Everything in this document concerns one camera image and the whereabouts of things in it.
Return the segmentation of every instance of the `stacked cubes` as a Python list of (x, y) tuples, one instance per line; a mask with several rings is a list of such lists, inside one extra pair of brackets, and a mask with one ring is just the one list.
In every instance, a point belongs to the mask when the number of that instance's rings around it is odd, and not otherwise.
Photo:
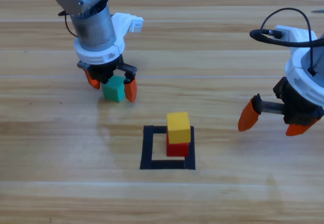
[(176, 112), (167, 114), (167, 156), (187, 157), (191, 142), (189, 114)]

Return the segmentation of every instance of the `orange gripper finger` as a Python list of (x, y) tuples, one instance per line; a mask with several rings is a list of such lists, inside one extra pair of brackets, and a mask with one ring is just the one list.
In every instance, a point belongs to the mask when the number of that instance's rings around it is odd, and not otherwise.
[(95, 89), (100, 89), (100, 82), (97, 80), (93, 80), (90, 76), (89, 71), (85, 71), (88, 82), (91, 86), (93, 86)]
[(125, 96), (131, 103), (135, 102), (137, 96), (136, 79), (129, 84), (125, 84)]
[(251, 99), (242, 111), (241, 117), (238, 121), (238, 130), (245, 131), (251, 129), (258, 121), (259, 115), (260, 114), (253, 109)]
[(307, 125), (307, 126), (303, 126), (303, 125), (299, 125), (299, 124), (291, 124), (288, 126), (286, 135), (289, 137), (302, 135), (318, 121), (319, 121), (319, 119), (315, 120), (312, 124)]

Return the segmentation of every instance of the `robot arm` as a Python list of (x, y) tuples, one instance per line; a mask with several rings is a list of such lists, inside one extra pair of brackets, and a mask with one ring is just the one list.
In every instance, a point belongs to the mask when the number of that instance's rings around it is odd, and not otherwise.
[(131, 14), (111, 15), (108, 0), (56, 0), (69, 15), (76, 30), (74, 49), (79, 58), (77, 66), (86, 73), (88, 82), (96, 89), (106, 84), (116, 69), (125, 72), (126, 98), (134, 102), (137, 95), (137, 68), (123, 60), (124, 36), (140, 32), (143, 18)]
[(274, 113), (284, 116), (289, 125), (287, 136), (303, 134), (324, 116), (324, 36), (317, 39), (313, 31), (281, 25), (275, 30), (254, 30), (250, 35), (261, 42), (291, 46), (291, 57), (286, 63), (286, 76), (273, 88), (283, 104), (266, 102), (260, 94), (255, 95), (242, 111), (238, 130), (252, 128), (261, 113)]

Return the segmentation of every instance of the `green cube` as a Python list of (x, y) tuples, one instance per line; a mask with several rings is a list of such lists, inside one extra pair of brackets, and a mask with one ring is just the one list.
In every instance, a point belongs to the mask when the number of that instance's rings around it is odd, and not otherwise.
[(107, 84), (102, 84), (102, 92), (105, 100), (121, 102), (125, 97), (124, 77), (114, 75)]

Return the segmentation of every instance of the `red cube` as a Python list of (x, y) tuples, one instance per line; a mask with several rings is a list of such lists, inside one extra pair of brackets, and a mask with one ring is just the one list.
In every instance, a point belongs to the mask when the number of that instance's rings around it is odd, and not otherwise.
[(167, 133), (167, 156), (187, 157), (189, 155), (189, 143), (170, 144)]

